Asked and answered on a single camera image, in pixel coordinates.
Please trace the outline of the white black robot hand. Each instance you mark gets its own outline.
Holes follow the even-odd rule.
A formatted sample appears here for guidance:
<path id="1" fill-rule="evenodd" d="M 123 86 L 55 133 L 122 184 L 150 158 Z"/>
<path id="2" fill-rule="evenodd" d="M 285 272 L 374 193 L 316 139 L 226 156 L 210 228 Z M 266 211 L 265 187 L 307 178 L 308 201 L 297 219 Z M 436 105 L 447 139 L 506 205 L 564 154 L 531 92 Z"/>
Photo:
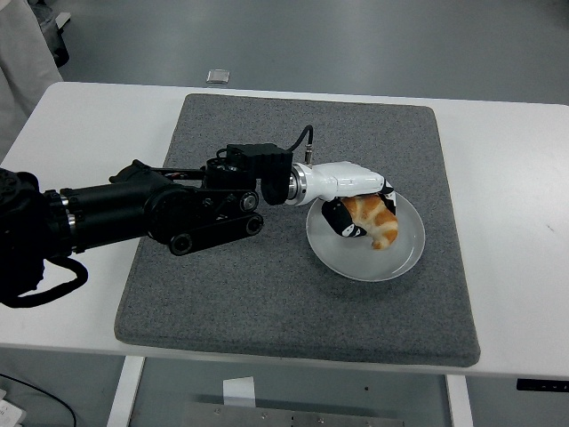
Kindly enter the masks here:
<path id="1" fill-rule="evenodd" d="M 321 214 L 344 238 L 369 235 L 375 249 L 395 241 L 396 193 L 382 175 L 348 161 L 293 167 L 297 194 L 289 197 L 291 203 L 306 205 L 321 199 Z"/>

